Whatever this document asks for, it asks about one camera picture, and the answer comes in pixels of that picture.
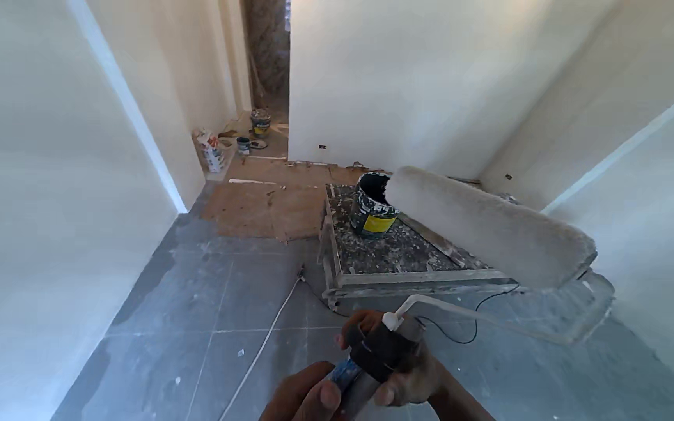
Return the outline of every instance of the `white wall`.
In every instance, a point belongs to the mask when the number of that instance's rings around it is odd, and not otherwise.
[[[674,2],[623,1],[481,180],[540,210],[672,104]]]
[[[674,370],[674,2],[621,2],[482,181],[594,236],[615,314]]]
[[[613,3],[293,0],[289,156],[477,177]]]
[[[594,237],[615,315],[674,370],[674,119],[552,216]]]
[[[48,420],[176,210],[64,3],[0,2],[0,420]]]
[[[238,116],[217,1],[88,4],[190,208],[204,185],[192,130]]]

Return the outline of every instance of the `tile floor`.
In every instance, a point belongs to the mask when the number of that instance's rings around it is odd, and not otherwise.
[[[140,275],[105,339],[53,416],[75,420],[218,420],[290,292],[302,262],[323,288],[316,240],[217,237],[199,218],[213,188],[205,187],[179,216]],[[474,306],[479,295],[444,296]],[[529,294],[496,297],[484,309],[557,330],[578,294],[532,313]],[[342,302],[342,311],[395,309],[402,298]],[[450,335],[470,338],[474,325],[418,309]],[[315,361],[344,357],[333,337],[344,320],[304,284],[296,286],[228,420],[257,419],[286,375]],[[481,323],[477,339],[457,345],[429,327],[431,351],[499,421],[674,420],[674,374],[630,330],[612,318],[592,338],[558,347]],[[368,406],[359,419],[436,419],[426,405]]]

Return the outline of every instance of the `electrical cable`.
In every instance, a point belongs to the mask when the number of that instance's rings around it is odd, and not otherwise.
[[[475,311],[478,311],[478,309],[480,308],[480,306],[482,305],[483,302],[488,301],[488,300],[492,299],[493,297],[498,297],[498,296],[500,296],[500,295],[510,294],[510,293],[516,291],[517,288],[519,288],[519,285],[513,287],[513,288],[510,289],[509,291],[499,292],[499,293],[497,293],[497,294],[493,294],[493,295],[491,295],[490,297],[485,298],[483,301],[478,302],[478,305],[475,307]],[[472,339],[469,340],[469,341],[458,341],[458,340],[455,340],[454,338],[452,338],[448,333],[446,333],[446,331],[445,331],[445,330],[444,330],[438,323],[436,323],[435,321],[433,321],[431,318],[428,318],[428,317],[422,316],[422,315],[419,315],[419,316],[416,316],[416,317],[417,317],[417,318],[420,318],[420,319],[423,319],[423,320],[428,320],[428,321],[430,321],[431,323],[435,324],[436,327],[438,327],[438,330],[440,330],[441,333],[442,333],[444,336],[446,336],[446,339],[448,339],[448,340],[450,340],[450,341],[452,341],[452,342],[454,342],[454,343],[461,344],[461,345],[467,345],[467,344],[472,343],[472,341],[474,341],[475,338],[477,338],[477,332],[478,332],[477,319],[475,319],[475,334],[473,335]]]
[[[311,295],[313,295],[314,297],[316,297],[316,299],[317,299],[319,302],[321,302],[321,305],[324,306],[327,310],[331,311],[332,313],[334,313],[334,314],[336,314],[336,315],[338,315],[338,316],[342,316],[342,317],[344,317],[344,318],[349,318],[349,317],[350,317],[349,315],[344,315],[344,314],[342,314],[341,312],[339,312],[339,311],[337,311],[337,310],[332,310],[326,302],[323,302],[323,300],[321,299],[321,297],[319,297],[319,294],[316,294],[316,292],[314,291],[314,289],[313,289],[313,287],[311,286],[311,284],[309,284],[309,282],[306,281],[305,278],[301,278],[301,280],[303,281],[303,283],[305,283],[305,284],[309,287],[309,291],[311,292]]]
[[[338,316],[342,316],[342,317],[344,317],[344,318],[349,318],[349,317],[350,317],[349,315],[344,315],[344,314],[340,313],[339,311],[332,310],[332,309],[329,307],[329,305],[327,305],[326,302],[323,302],[323,300],[321,299],[321,297],[319,297],[319,295],[316,294],[316,292],[314,291],[314,289],[313,289],[313,287],[311,286],[311,284],[309,284],[305,279],[302,279],[302,281],[309,287],[309,291],[311,292],[311,295],[313,295],[314,297],[316,297],[316,299],[321,303],[322,306],[324,306],[324,308],[326,308],[327,310],[329,310],[329,311],[335,313],[335,314],[338,315]],[[493,297],[499,297],[500,295],[510,294],[510,293],[516,291],[517,288],[519,288],[519,285],[513,287],[513,288],[510,289],[509,291],[499,292],[499,293],[496,293],[496,294],[493,294],[493,295],[491,295],[491,296],[488,296],[488,297],[484,298],[482,301],[478,302],[478,305],[475,307],[475,311],[478,311],[478,310],[480,309],[480,306],[482,305],[483,302],[488,301],[488,300],[492,299]],[[433,320],[433,319],[431,319],[431,318],[429,318],[429,317],[427,317],[427,316],[424,316],[424,315],[419,315],[419,316],[416,316],[416,317],[419,318],[419,319],[427,320],[427,321],[430,321],[431,323],[433,323],[436,327],[438,327],[438,330],[440,330],[441,333],[442,333],[444,336],[446,336],[446,339],[448,339],[448,340],[450,340],[450,341],[452,341],[452,342],[454,342],[454,343],[456,343],[456,344],[460,344],[460,345],[468,345],[468,344],[472,343],[472,341],[474,341],[475,338],[477,338],[477,334],[478,334],[478,324],[477,324],[477,319],[475,319],[475,333],[473,334],[472,339],[469,340],[469,341],[458,341],[458,340],[455,340],[454,338],[452,338],[452,337],[451,337],[451,336],[450,336],[450,335],[449,335],[449,334],[448,334],[448,333],[447,333],[447,332],[446,332],[446,331],[445,331],[445,330],[444,330],[438,323],[436,323],[435,320]]]

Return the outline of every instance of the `paint bucket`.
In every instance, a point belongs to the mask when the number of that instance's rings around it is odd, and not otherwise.
[[[267,136],[271,120],[272,118],[267,110],[257,108],[251,111],[251,129],[255,138],[262,139]]]
[[[251,145],[251,140],[248,140],[247,137],[238,137],[236,138],[236,143],[238,144],[238,153],[241,155],[248,155],[251,152],[248,150],[248,147]]]
[[[355,186],[350,225],[363,238],[382,237],[399,215],[399,210],[384,197],[388,179],[388,174],[382,172],[366,172]]]

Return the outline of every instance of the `bucket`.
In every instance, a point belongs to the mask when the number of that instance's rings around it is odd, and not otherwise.
[[[254,131],[255,138],[262,139],[267,136],[271,120],[272,118],[267,110],[257,108],[251,111],[251,129]]]
[[[384,197],[388,179],[388,174],[382,172],[366,172],[355,186],[350,225],[363,238],[382,237],[399,215],[399,210]]]
[[[251,152],[248,150],[248,147],[251,145],[251,141],[247,137],[238,137],[236,138],[236,143],[238,144],[238,153],[241,155],[248,155]]]

